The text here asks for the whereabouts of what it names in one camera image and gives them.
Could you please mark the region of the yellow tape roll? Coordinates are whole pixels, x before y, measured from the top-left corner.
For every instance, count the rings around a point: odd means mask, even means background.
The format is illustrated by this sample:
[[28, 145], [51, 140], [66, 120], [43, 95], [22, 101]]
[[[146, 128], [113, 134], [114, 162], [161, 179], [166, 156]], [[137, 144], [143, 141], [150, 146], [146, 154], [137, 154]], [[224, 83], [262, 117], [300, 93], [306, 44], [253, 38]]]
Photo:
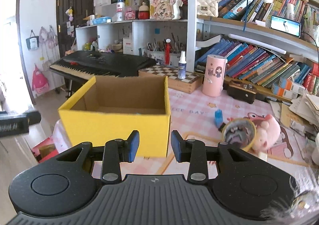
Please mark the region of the yellow tape roll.
[[257, 134], [255, 124], [247, 118], [236, 118], [222, 128], [224, 142], [248, 152]]

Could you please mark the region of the pink plush pig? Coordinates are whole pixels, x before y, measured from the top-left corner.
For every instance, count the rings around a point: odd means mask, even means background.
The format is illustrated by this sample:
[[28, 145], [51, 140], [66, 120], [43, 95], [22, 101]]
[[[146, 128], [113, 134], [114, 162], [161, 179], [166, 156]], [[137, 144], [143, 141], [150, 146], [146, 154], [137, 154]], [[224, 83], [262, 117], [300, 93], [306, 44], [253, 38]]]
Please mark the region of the pink plush pig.
[[279, 139], [281, 128], [276, 118], [268, 114], [252, 121], [256, 126], [256, 135], [252, 145], [255, 152], [266, 152]]

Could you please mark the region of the black binder clip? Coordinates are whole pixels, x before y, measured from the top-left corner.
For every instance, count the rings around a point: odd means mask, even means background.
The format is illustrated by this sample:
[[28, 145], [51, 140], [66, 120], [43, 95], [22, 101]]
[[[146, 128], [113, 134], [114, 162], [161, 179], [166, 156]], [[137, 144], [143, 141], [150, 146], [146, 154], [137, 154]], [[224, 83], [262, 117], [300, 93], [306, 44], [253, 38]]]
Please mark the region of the black binder clip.
[[225, 123], [223, 122], [221, 125], [220, 125], [220, 127], [219, 127], [219, 132], [222, 132], [222, 130], [223, 130], [223, 128], [225, 127]]

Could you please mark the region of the wooden chess board box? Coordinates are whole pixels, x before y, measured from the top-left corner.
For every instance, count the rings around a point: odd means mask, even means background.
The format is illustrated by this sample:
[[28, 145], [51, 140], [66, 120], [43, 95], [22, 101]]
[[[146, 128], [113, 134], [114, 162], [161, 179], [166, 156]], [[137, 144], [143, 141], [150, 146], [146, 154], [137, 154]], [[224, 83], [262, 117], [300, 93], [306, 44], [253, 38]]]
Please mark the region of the wooden chess board box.
[[203, 77], [201, 75], [195, 74], [193, 72], [186, 72], [185, 79], [178, 78], [178, 69], [167, 67], [163, 65], [155, 65], [149, 68], [144, 68], [138, 71], [140, 77], [145, 76], [166, 76], [168, 78], [168, 87], [186, 92], [188, 94], [193, 93], [198, 89], [203, 82]]

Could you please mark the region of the white spray bottle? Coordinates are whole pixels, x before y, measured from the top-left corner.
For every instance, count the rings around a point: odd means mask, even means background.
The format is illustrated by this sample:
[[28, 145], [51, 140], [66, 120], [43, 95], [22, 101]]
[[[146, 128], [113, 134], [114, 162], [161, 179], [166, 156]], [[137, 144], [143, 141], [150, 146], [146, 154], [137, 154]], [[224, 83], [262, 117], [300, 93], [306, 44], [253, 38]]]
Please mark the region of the white spray bottle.
[[178, 79], [185, 79], [186, 67], [187, 67], [187, 61], [186, 61], [185, 51], [181, 51], [181, 55], [178, 61]]

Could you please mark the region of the pink cylindrical canister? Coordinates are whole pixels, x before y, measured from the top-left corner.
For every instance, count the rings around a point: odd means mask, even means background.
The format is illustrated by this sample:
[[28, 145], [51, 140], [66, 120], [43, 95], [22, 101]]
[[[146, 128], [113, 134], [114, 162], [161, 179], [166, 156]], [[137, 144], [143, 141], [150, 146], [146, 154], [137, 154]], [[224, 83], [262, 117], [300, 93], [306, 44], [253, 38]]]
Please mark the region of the pink cylindrical canister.
[[226, 64], [228, 60], [220, 55], [208, 55], [203, 80], [203, 94], [210, 97], [220, 96], [223, 90]]

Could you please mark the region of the black electronic keyboard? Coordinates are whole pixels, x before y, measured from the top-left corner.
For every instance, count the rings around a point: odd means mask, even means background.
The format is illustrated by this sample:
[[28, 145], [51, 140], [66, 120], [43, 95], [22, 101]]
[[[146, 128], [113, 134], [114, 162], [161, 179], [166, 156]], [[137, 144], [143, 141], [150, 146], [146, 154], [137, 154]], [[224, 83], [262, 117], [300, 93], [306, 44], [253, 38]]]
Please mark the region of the black electronic keyboard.
[[154, 65], [155, 59], [144, 56], [76, 51], [54, 62], [49, 69], [66, 79], [85, 83], [93, 76], [137, 76], [139, 70]]

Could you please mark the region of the white pen holder cup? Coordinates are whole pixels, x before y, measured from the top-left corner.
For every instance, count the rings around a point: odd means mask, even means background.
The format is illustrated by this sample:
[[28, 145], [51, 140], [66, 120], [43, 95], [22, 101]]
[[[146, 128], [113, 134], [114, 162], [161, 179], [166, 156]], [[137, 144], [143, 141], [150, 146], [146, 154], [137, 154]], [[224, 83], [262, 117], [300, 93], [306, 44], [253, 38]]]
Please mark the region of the white pen holder cup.
[[170, 53], [169, 64], [165, 63], [165, 52], [146, 50], [146, 56], [156, 60], [158, 65], [169, 65], [172, 67], [178, 67], [180, 53]]

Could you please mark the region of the stack of loose papers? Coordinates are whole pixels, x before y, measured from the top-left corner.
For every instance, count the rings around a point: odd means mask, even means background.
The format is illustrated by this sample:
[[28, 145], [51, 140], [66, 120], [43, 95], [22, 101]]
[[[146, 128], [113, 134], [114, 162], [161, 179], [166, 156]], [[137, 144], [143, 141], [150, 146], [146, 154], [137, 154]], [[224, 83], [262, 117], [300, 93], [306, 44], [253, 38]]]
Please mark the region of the stack of loose papers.
[[305, 90], [302, 95], [291, 100], [289, 110], [313, 125], [318, 133], [318, 96]]

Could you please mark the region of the lower row of books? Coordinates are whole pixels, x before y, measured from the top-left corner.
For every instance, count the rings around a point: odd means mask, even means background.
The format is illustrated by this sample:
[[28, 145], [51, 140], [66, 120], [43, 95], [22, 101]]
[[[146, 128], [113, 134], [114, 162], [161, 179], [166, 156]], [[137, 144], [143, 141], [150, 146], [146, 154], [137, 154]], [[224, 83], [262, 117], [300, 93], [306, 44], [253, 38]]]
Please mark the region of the lower row of books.
[[208, 56], [227, 60], [225, 75], [271, 89], [280, 79], [288, 79], [318, 94], [318, 64], [284, 59], [267, 48], [251, 43], [221, 39], [195, 61], [195, 71], [205, 73]]

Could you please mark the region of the row of books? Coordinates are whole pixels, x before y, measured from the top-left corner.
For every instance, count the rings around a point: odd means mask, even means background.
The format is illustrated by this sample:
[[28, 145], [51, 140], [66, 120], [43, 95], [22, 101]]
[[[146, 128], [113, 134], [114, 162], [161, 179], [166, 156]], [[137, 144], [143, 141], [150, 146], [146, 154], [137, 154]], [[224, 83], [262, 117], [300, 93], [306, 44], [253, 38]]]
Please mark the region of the row of books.
[[288, 79], [318, 94], [318, 64], [284, 59], [267, 48], [251, 43], [221, 39], [195, 61], [195, 71], [205, 73], [208, 56], [227, 60], [225, 75], [271, 89], [280, 79]]
[[318, 7], [306, 0], [216, 0], [219, 18], [228, 20], [270, 23], [272, 16], [288, 18], [299, 23], [318, 25]]

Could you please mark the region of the white sanitizer bottle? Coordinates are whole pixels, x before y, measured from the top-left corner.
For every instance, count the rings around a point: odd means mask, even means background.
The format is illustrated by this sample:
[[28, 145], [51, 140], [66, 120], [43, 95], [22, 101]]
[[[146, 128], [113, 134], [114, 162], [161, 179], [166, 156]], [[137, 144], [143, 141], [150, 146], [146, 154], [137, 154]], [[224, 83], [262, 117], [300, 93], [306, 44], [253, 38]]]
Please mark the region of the white sanitizer bottle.
[[124, 20], [124, 7], [125, 3], [123, 0], [117, 0], [117, 22], [122, 22]]

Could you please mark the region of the upper row of books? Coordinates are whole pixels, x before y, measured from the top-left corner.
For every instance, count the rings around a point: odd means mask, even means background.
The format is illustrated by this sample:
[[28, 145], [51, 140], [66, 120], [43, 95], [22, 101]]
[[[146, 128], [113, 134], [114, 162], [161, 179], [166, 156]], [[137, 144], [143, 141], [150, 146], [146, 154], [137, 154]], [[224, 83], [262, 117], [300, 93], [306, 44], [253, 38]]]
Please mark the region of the upper row of books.
[[306, 0], [216, 0], [219, 18], [228, 20], [270, 23], [272, 16], [288, 18], [299, 23], [318, 25], [318, 7]]

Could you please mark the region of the dark wooden door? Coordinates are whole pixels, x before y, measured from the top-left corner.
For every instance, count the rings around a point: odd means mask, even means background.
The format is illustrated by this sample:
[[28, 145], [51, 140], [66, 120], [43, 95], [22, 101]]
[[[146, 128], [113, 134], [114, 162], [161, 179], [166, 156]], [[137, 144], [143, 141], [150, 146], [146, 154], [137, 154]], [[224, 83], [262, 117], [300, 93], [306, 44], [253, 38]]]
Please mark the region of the dark wooden door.
[[56, 0], [56, 23], [60, 57], [70, 50], [76, 38], [75, 28], [93, 14], [94, 0]]

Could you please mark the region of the smartphone with lit screen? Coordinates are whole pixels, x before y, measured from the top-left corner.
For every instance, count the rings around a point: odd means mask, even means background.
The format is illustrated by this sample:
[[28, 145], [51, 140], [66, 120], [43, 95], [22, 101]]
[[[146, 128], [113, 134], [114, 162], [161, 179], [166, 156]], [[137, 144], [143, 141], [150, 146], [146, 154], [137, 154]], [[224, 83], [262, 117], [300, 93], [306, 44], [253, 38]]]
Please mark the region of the smartphone with lit screen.
[[270, 22], [270, 28], [273, 30], [278, 30], [282, 33], [287, 33], [289, 35], [300, 38], [301, 36], [301, 24], [299, 22], [278, 17], [272, 16]]

